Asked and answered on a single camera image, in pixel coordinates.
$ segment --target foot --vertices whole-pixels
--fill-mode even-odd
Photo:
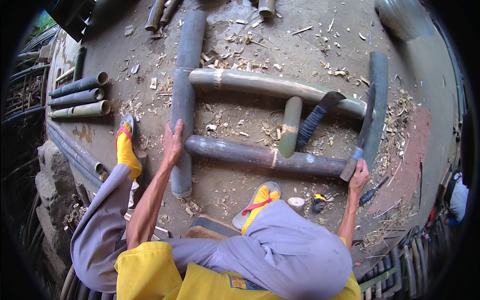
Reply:
[[[127,165],[130,170],[130,178],[135,180],[142,173],[142,164],[138,161],[137,157],[133,153],[132,145],[132,128],[128,122],[125,122],[123,126],[130,133],[130,136],[127,136],[125,132],[120,131],[117,137],[117,162],[118,164]]]
[[[273,191],[270,193],[270,198],[272,198],[272,201],[274,201],[274,200],[280,199],[280,196],[278,195],[277,191]],[[245,234],[245,231],[247,230],[250,223],[252,223],[252,221],[255,219],[255,217],[257,216],[257,213],[259,213],[265,206],[269,204],[267,200],[268,200],[268,187],[264,185],[258,190],[257,195],[253,200],[253,205],[262,203],[262,202],[265,202],[265,204],[260,207],[252,209],[252,211],[250,212],[250,217],[248,217],[247,221],[245,221],[245,224],[243,225],[243,228],[241,229],[242,235]]]

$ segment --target machete handle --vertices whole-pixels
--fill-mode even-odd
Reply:
[[[325,113],[326,111],[319,105],[315,106],[313,111],[310,113],[310,115],[308,115],[307,119],[305,122],[303,122],[299,129],[296,145],[297,149],[302,148],[306,143],[308,143],[308,140],[312,137],[315,129],[324,117]]]
[[[357,161],[360,157],[363,156],[363,150],[359,147],[356,147],[355,152],[352,153],[347,159],[347,164],[345,168],[343,168],[342,173],[340,174],[340,178],[346,182],[349,182],[355,172],[355,168],[357,167]]]

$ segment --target gray pants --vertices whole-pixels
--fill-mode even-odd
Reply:
[[[98,191],[71,241],[73,266],[90,289],[115,293],[118,255],[132,180],[117,165]],[[286,299],[328,299],[352,270],[348,248],[327,229],[299,216],[284,201],[262,209],[243,236],[226,240],[167,239],[179,272],[194,262],[216,272],[235,271]]]

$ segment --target machete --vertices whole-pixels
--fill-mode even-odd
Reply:
[[[357,146],[355,147],[355,151],[348,158],[347,164],[345,165],[342,174],[340,174],[340,178],[347,182],[350,181],[353,172],[355,172],[355,167],[357,166],[358,159],[363,156],[363,146],[365,145],[365,141],[367,140],[368,134],[370,133],[370,125],[372,124],[372,113],[374,106],[375,83],[371,83],[370,91],[368,93],[367,111],[365,112],[365,118],[363,119],[359,138],[357,140]]]
[[[315,106],[313,111],[310,113],[310,115],[308,115],[307,119],[305,119],[305,122],[303,122],[302,126],[300,127],[297,137],[297,149],[302,148],[312,137],[313,132],[324,117],[324,114],[332,106],[343,99],[346,99],[346,97],[339,92],[332,91],[325,94],[322,100],[320,100],[317,106]]]

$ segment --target stone wall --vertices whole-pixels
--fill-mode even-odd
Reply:
[[[62,221],[72,211],[75,181],[70,163],[51,140],[38,148],[38,158],[40,172],[35,177],[35,184],[41,204],[36,214],[45,233],[44,253],[55,271],[53,277],[58,281],[65,278],[72,264],[71,236],[63,230]]]

